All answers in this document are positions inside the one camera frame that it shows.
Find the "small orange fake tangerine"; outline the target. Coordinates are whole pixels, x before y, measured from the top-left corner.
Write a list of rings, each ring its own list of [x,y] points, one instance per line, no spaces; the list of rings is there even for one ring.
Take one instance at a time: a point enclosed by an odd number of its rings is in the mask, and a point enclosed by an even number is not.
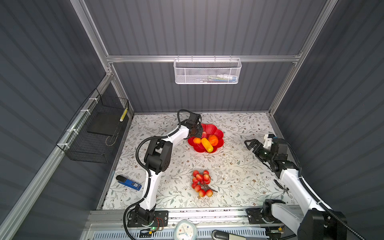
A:
[[[194,138],[193,139],[193,142],[195,143],[195,144],[201,144],[201,139],[200,138]]]

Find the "large orange fake orange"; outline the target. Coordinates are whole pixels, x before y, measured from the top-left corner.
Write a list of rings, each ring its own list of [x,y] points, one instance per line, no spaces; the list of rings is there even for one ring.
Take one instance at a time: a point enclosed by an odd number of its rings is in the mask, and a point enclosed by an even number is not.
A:
[[[210,144],[211,144],[213,147],[217,146],[218,143],[219,143],[219,139],[218,139],[218,137],[217,137],[216,135],[210,135],[209,138],[208,138],[208,140],[209,140]]]

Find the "red fake grape bunch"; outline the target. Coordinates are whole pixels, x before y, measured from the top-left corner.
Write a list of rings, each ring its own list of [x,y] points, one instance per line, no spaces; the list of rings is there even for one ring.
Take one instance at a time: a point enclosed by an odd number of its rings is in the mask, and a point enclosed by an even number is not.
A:
[[[211,184],[211,176],[208,170],[203,170],[199,172],[198,170],[193,171],[193,179],[191,187],[196,193],[198,193],[199,198],[212,197],[214,193],[217,193],[217,190],[214,190]]]

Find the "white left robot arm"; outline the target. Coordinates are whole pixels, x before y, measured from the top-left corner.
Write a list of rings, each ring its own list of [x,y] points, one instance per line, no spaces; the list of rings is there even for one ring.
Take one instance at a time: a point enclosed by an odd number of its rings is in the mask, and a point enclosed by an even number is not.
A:
[[[123,224],[127,225],[128,211],[132,210],[136,220],[143,226],[150,226],[155,219],[156,194],[163,173],[171,163],[173,147],[192,137],[200,138],[203,133],[202,116],[189,110],[177,112],[177,127],[164,136],[144,139],[138,145],[135,158],[146,171],[146,181],[141,199],[128,206],[124,213]]]

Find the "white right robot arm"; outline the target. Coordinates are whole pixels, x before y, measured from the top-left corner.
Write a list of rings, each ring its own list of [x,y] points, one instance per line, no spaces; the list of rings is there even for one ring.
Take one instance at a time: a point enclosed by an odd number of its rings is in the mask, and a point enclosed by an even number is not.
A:
[[[285,139],[266,134],[263,143],[256,139],[244,143],[277,176],[277,185],[294,196],[302,211],[296,213],[282,200],[266,199],[261,208],[246,210],[250,224],[281,222],[299,240],[345,240],[347,233],[364,239],[348,225],[344,214],[332,210],[309,186],[295,151]]]

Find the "red flower-shaped fruit bowl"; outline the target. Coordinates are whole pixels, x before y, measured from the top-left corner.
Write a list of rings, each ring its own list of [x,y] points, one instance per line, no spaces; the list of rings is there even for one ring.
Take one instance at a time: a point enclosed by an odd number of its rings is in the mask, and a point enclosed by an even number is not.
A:
[[[219,148],[221,148],[223,145],[224,145],[224,133],[218,129],[215,125],[213,124],[202,124],[202,127],[203,127],[203,130],[204,132],[206,132],[208,134],[208,138],[210,135],[216,135],[219,139],[219,143],[217,146],[214,147],[214,150],[212,153],[214,153],[215,151],[217,151]],[[198,153],[208,153],[205,148],[203,147],[202,144],[195,144],[193,142],[193,139],[194,138],[190,138],[188,139],[188,144]]]

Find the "floral table mat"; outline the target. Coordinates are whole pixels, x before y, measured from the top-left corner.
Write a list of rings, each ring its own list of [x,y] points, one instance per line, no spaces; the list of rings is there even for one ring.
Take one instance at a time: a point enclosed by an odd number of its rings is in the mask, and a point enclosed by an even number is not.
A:
[[[276,135],[267,113],[202,114],[202,118],[204,124],[214,124],[224,132],[224,146],[211,154],[196,152],[187,141],[173,147],[171,164],[156,195],[157,209],[252,207],[261,206],[265,199],[298,204],[290,192],[275,183],[276,175],[245,147],[244,140],[263,142],[265,134]],[[176,126],[176,114],[134,116],[103,210],[124,210],[142,198],[144,189],[125,187],[116,176],[144,187],[146,171],[136,162],[137,146],[145,138],[163,136]],[[210,187],[217,191],[212,197],[200,198],[192,188],[194,170],[210,172]]]

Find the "yellow marker in black basket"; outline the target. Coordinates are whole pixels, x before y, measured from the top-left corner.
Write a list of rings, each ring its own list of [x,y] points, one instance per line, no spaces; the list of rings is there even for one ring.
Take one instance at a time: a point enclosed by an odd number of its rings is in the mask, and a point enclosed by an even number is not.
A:
[[[121,115],[121,117],[120,117],[120,122],[123,122],[123,121],[124,121],[124,119],[125,119],[127,113],[128,113],[128,108],[125,108],[124,111],[123,111],[123,113],[122,113],[122,115]]]

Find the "blue black handheld tool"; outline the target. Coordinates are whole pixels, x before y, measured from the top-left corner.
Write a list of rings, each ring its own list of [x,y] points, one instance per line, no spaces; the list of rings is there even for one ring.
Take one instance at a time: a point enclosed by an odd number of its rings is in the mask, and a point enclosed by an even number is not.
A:
[[[141,184],[133,182],[122,175],[116,176],[116,180],[118,181],[119,184],[121,184],[125,187],[128,187],[130,189],[136,190],[136,191],[140,191],[142,188]]]

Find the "white analog clock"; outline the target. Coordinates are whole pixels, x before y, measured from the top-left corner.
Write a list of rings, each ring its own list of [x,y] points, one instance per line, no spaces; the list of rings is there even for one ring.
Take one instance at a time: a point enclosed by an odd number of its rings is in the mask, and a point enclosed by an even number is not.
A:
[[[198,230],[194,223],[181,220],[175,227],[174,240],[196,240]]]

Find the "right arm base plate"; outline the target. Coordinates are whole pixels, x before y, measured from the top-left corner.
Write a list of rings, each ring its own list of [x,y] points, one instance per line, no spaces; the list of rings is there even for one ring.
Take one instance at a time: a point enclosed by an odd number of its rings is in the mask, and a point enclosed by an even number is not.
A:
[[[282,222],[272,216],[270,210],[263,208],[248,208],[246,214],[250,224],[281,224]]]

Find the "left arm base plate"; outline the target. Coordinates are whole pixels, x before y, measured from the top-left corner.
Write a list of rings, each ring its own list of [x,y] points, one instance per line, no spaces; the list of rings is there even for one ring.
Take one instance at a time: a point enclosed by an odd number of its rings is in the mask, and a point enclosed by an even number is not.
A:
[[[126,225],[128,228],[139,227],[166,227],[168,225],[168,211],[154,211],[149,213],[136,213],[135,210],[129,211]]]

